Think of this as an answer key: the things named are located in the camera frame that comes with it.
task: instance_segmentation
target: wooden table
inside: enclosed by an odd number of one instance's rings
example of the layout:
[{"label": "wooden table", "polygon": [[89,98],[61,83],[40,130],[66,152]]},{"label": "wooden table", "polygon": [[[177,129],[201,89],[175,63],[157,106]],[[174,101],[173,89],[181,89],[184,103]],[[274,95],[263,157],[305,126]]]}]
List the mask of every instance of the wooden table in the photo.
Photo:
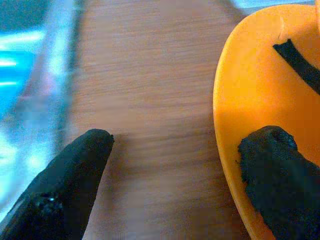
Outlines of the wooden table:
[{"label": "wooden table", "polygon": [[100,128],[115,145],[84,239],[249,238],[212,107],[219,56],[242,18],[226,0],[89,1],[69,141]]}]

